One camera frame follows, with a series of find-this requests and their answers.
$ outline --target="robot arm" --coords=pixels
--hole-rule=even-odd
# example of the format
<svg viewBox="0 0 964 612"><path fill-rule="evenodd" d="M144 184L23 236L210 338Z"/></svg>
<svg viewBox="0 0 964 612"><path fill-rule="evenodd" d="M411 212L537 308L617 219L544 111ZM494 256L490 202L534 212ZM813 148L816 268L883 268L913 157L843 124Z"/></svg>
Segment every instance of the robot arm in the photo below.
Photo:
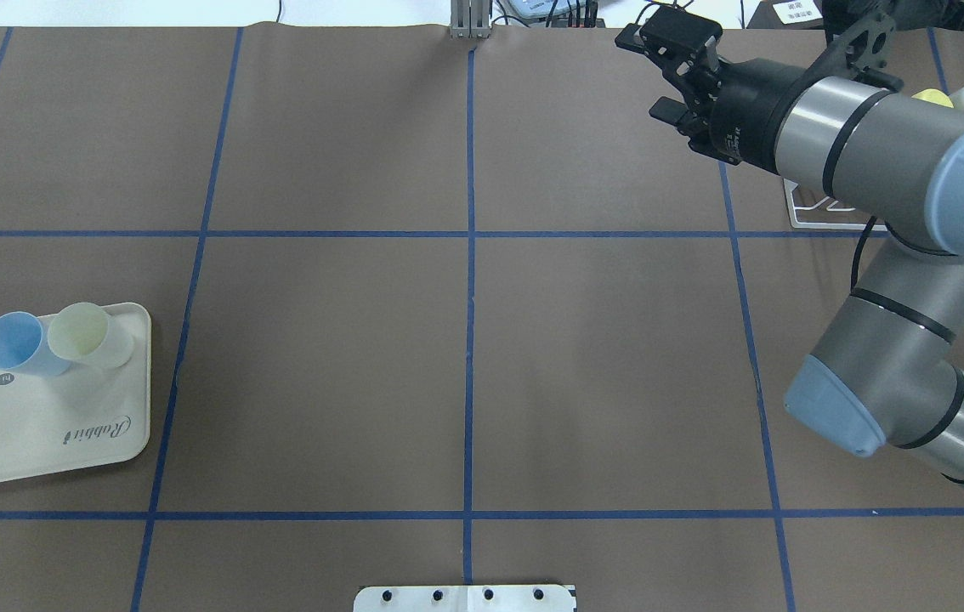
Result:
<svg viewBox="0 0 964 612"><path fill-rule="evenodd" d="M730 63L719 24L662 5L618 47L644 54L683 102L655 119L689 148L823 190L886 221L880 249L785 395L798 421L856 456L889 442L964 487L964 112L897 93L893 20L848 28L808 69Z"/></svg>

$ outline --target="black cable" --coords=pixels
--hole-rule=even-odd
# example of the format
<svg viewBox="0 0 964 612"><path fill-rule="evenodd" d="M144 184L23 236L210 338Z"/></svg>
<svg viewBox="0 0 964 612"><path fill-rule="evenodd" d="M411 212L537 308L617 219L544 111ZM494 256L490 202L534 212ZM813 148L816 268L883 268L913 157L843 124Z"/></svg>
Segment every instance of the black cable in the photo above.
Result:
<svg viewBox="0 0 964 612"><path fill-rule="evenodd" d="M520 23L524 25L524 27L531 27L531 24L529 24L528 22L525 22L525 20L522 20L520 19L520 17L514 16L514 15L498 15L497 17L494 17L493 23L497 23L498 20L513 20L513 22Z"/></svg>
<svg viewBox="0 0 964 612"><path fill-rule="evenodd" d="M553 0L553 4L551 4L551 12L549 12L549 15L547 15L547 27L549 27L549 23L551 23L551 20L553 19L553 11L556 11L556 10L557 10L557 0Z"/></svg>
<svg viewBox="0 0 964 612"><path fill-rule="evenodd" d="M867 239L871 236L871 230L875 228L876 221L878 221L878 217L871 217L867 220L867 225L864 225L864 231L859 232L856 251L852 252L852 281L848 283L849 291L856 289L856 281L859 281L859 259L864 255L864 245L867 244Z"/></svg>
<svg viewBox="0 0 964 612"><path fill-rule="evenodd" d="M660 7L660 5L661 5L661 3L656 3L654 0L653 0L653 1L649 1L648 4L645 4L645 5L644 5L644 8L641 8L641 12L637 14L637 19L633 20L633 23L641 23L641 17L644 16L644 13L648 12L649 9L650 9L650 8L653 8L653 7L657 7L657 10L658 10L658 7Z"/></svg>

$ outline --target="metal bracket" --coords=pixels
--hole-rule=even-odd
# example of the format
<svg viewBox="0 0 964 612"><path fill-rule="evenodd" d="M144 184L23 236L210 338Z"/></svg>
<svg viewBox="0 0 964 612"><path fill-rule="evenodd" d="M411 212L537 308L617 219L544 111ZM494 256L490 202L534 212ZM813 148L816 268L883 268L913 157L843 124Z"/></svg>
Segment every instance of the metal bracket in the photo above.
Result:
<svg viewBox="0 0 964 612"><path fill-rule="evenodd" d="M452 38L490 38L492 0L451 0Z"/></svg>
<svg viewBox="0 0 964 612"><path fill-rule="evenodd" d="M367 587L354 612L576 612L572 585Z"/></svg>

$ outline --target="white mount plate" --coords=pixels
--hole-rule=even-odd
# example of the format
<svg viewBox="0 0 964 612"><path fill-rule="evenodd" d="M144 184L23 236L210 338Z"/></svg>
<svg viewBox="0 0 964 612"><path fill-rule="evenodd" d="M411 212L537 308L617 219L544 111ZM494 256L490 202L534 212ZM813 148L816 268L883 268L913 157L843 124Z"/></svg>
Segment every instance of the white mount plate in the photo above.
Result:
<svg viewBox="0 0 964 612"><path fill-rule="evenodd" d="M121 367L73 364L54 378L0 371L0 483L127 461L145 448L149 313L138 303L114 303L105 311L135 340L131 360Z"/></svg>
<svg viewBox="0 0 964 612"><path fill-rule="evenodd" d="M366 587L354 612L576 612L576 587L561 585Z"/></svg>
<svg viewBox="0 0 964 612"><path fill-rule="evenodd" d="M785 201L793 228L810 230L862 230L870 214L837 201L821 191L809 190L785 178ZM885 224L875 231L885 232Z"/></svg>

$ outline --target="cable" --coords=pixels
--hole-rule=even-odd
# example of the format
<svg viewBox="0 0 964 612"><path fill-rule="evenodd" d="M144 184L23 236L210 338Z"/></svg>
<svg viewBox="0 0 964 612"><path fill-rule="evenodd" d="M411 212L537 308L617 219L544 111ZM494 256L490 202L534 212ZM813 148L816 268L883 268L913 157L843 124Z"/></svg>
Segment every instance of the cable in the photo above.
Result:
<svg viewBox="0 0 964 612"><path fill-rule="evenodd" d="M649 0L649 3L645 4L644 8L641 8L641 12L637 14L637 19L633 20L633 23L641 23L641 17L644 16L644 13L648 12L652 7L657 7L658 10L661 4L662 3L657 3L656 0Z"/></svg>
<svg viewBox="0 0 964 612"><path fill-rule="evenodd" d="M493 23L497 23L498 20L513 20L513 22L520 23L524 25L524 27L531 27L531 24L514 15L498 15L497 17L494 17Z"/></svg>
<svg viewBox="0 0 964 612"><path fill-rule="evenodd" d="M557 0L553 0L553 4L551 4L551 12L547 15L547 27L549 27L549 23L551 23L553 19L553 11L555 10L557 10Z"/></svg>
<svg viewBox="0 0 964 612"><path fill-rule="evenodd" d="M871 236L871 230L875 228L876 221L878 221L878 217L871 217L867 220L867 225L864 225L864 231L859 232L856 251L852 252L852 281L848 284L849 291L856 289L856 281L859 281L859 259L864 255L864 245L867 244L867 239Z"/></svg>
<svg viewBox="0 0 964 612"><path fill-rule="evenodd" d="M494 0L494 1L495 3L497 3L497 7L501 9L501 14L499 14L497 17L494 17L492 23L497 23L498 20L513 20L513 22L520 23L524 25L524 27L531 27L531 24L529 24L528 22L525 22L525 20L520 19L520 17L516 15L508 14L508 10L505 8L505 4L502 4L501 0Z"/></svg>

